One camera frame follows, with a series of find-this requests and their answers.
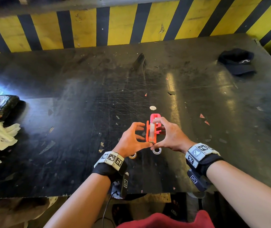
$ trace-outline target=white plastic ring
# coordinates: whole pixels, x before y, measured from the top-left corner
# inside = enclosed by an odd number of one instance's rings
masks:
[[[131,159],[135,159],[135,157],[136,157],[136,153],[132,156],[129,156],[129,158],[131,158]]]
[[[162,152],[162,148],[156,148],[153,150],[153,153],[159,155]]]

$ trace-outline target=baseball cap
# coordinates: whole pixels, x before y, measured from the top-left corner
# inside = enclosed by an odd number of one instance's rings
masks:
[[[218,61],[221,62],[228,71],[233,75],[241,75],[249,72],[256,72],[251,65],[251,60],[254,58],[254,53],[244,49],[232,49],[223,51]]]

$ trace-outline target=black table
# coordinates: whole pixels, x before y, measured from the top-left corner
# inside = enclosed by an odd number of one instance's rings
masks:
[[[236,47],[255,53],[255,75],[232,76],[217,64]],[[132,70],[141,53],[145,73]],[[0,54],[0,89],[24,101],[6,121],[22,129],[0,151],[0,198],[71,195],[102,155],[101,142],[113,149],[152,113],[271,187],[271,57],[245,34]],[[127,162],[130,194],[196,191],[181,153],[148,149]]]

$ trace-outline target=wrist-mounted device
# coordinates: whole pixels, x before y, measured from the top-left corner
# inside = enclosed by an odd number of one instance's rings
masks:
[[[108,176],[113,183],[112,191],[116,192],[113,197],[124,199],[127,195],[128,173],[125,173],[127,164],[124,158],[113,151],[105,152],[94,165],[93,173]]]
[[[198,143],[186,152],[186,162],[190,166],[187,175],[196,185],[199,191],[203,192],[210,186],[206,172],[211,164],[216,161],[224,160],[219,152],[210,148],[208,145]]]

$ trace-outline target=red clothing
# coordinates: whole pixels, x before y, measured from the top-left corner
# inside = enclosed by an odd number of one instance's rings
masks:
[[[208,213],[200,210],[194,222],[179,222],[160,213],[155,213],[148,218],[124,222],[117,228],[215,228]]]

